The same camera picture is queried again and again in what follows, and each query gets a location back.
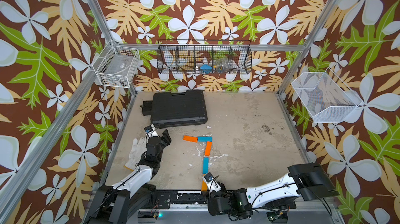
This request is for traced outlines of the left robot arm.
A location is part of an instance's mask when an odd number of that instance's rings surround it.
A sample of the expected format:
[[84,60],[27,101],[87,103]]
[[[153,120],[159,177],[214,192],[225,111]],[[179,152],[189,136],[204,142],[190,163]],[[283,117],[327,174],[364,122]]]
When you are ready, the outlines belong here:
[[161,166],[164,148],[172,139],[167,129],[146,131],[146,151],[134,171],[114,185],[99,187],[94,195],[84,224],[125,224],[140,208],[155,203],[156,187],[149,184]]

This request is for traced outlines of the orange block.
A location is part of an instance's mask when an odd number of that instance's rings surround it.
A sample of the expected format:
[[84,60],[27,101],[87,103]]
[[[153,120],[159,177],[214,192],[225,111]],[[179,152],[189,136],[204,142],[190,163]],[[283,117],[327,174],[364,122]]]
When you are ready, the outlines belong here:
[[211,148],[212,148],[212,142],[207,141],[206,148],[205,148],[205,153],[204,153],[204,155],[205,155],[206,157],[209,157],[209,156],[210,156]]
[[207,184],[203,181],[203,182],[202,182],[202,186],[201,186],[201,191],[202,191],[202,192],[206,192],[207,189],[208,189]]
[[194,142],[197,143],[198,142],[198,137],[193,137],[193,136],[183,136],[183,140],[184,141],[188,141],[188,142]]

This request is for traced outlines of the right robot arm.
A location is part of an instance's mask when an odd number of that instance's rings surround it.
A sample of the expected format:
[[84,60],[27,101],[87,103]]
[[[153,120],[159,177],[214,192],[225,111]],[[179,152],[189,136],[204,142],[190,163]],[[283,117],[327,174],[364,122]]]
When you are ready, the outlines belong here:
[[279,218],[291,208],[295,200],[319,200],[329,214],[326,198],[339,195],[327,173],[319,163],[288,167],[281,178],[264,185],[228,191],[211,173],[203,176],[208,192],[205,195],[208,212],[212,216],[227,215],[232,222],[250,219],[258,209],[269,211],[270,219]]

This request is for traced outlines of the teal block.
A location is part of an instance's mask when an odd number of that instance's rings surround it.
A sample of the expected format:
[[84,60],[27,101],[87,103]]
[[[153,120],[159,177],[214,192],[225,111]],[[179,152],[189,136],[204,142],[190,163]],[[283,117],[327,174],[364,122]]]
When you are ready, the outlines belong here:
[[198,142],[212,142],[213,138],[209,136],[200,136],[197,138]]
[[208,171],[209,171],[209,157],[204,157],[202,173],[205,175],[208,173]]

